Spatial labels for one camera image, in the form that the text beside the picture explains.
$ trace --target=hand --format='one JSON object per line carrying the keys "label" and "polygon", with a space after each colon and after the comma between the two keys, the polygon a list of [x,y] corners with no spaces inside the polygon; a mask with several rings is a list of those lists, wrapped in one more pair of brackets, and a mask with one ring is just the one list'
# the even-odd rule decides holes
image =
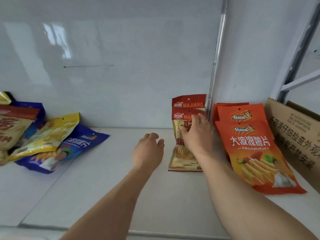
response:
{"label": "hand", "polygon": [[209,121],[200,113],[191,117],[192,125],[189,132],[184,126],[180,127],[185,146],[197,159],[202,156],[213,155],[213,132]]}
{"label": "hand", "polygon": [[145,134],[139,140],[132,153],[132,161],[135,168],[152,173],[160,165],[165,141],[160,139],[157,143],[156,139],[158,138],[159,135],[157,133],[151,133]]}

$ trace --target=blue snack bag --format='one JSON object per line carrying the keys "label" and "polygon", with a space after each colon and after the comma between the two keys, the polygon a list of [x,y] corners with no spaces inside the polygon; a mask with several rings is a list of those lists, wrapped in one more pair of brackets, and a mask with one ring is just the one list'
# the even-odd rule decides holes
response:
{"label": "blue snack bag", "polygon": [[105,141],[110,135],[98,133],[78,124],[72,133],[59,145],[54,152],[42,152],[23,157],[16,164],[40,173],[50,174],[59,164],[78,156],[94,146]]}
{"label": "blue snack bag", "polygon": [[20,140],[15,145],[15,147],[20,147],[25,141],[27,141],[31,136],[33,136],[39,129],[41,129],[46,124],[46,111],[42,103],[12,101],[11,105],[23,108],[40,109],[37,115],[37,119],[33,121],[32,124],[26,129],[26,131],[20,137]]}

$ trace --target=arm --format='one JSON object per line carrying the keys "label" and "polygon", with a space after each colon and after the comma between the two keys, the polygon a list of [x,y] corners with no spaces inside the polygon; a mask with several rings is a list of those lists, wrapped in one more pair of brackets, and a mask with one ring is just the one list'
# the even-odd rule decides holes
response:
{"label": "arm", "polygon": [[203,169],[215,210],[232,239],[317,239],[301,222],[239,180],[219,160],[213,150],[210,124],[203,115],[192,116],[189,132],[184,127],[180,129],[185,145]]}
{"label": "arm", "polygon": [[126,239],[138,196],[162,161],[164,140],[156,133],[145,134],[132,153],[134,167],[80,218],[61,240]]}

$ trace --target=person's left arm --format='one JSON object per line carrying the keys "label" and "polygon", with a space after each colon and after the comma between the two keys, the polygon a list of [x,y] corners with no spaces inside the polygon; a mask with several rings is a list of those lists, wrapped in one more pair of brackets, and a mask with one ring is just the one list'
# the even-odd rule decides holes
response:
{"label": "person's left arm", "polygon": [[61,240],[126,239],[138,196],[162,161],[164,140],[145,134],[132,153],[133,168],[61,238]]}

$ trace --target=snack package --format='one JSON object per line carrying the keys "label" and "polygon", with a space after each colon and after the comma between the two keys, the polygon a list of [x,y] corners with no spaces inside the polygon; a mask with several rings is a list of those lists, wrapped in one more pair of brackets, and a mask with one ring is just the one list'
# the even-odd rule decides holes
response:
{"label": "snack package", "polygon": [[176,138],[176,146],[174,147],[171,161],[169,164],[169,171],[189,171],[202,172],[202,169],[194,157],[194,155],[186,148],[183,143],[180,126],[184,126],[189,131],[192,125],[191,115],[198,115],[199,113],[206,116],[206,112],[191,108],[172,108],[172,125],[174,136]]}
{"label": "snack package", "polygon": [[40,173],[53,173],[63,162],[104,142],[109,136],[78,124],[56,151],[26,156],[15,163]]}
{"label": "snack package", "polygon": [[219,112],[218,112],[219,106],[232,107],[232,106],[248,105],[248,104],[249,103],[216,103],[214,104],[213,110],[212,110],[212,123],[213,123],[214,129],[218,132],[218,128],[215,122],[220,120]]}
{"label": "snack package", "polygon": [[57,150],[60,143],[70,135],[78,123],[79,113],[48,120],[44,127],[30,137],[22,147],[14,150],[9,160]]}
{"label": "snack package", "polygon": [[0,105],[0,165],[8,161],[7,151],[37,118],[39,109]]}
{"label": "snack package", "polygon": [[0,104],[9,105],[11,103],[10,97],[6,92],[0,91]]}
{"label": "snack package", "polygon": [[21,147],[31,136],[45,125],[46,111],[42,103],[12,101],[11,105],[23,108],[40,109],[36,120],[32,122],[15,145],[16,147]]}
{"label": "snack package", "polygon": [[216,121],[233,170],[260,193],[304,194],[263,121]]}
{"label": "snack package", "polygon": [[218,106],[219,118],[221,121],[238,121],[244,122],[247,120],[263,120],[267,121],[264,113],[263,104],[248,104],[239,106]]}
{"label": "snack package", "polygon": [[172,108],[192,108],[205,111],[205,105],[205,94],[183,95],[172,99]]}

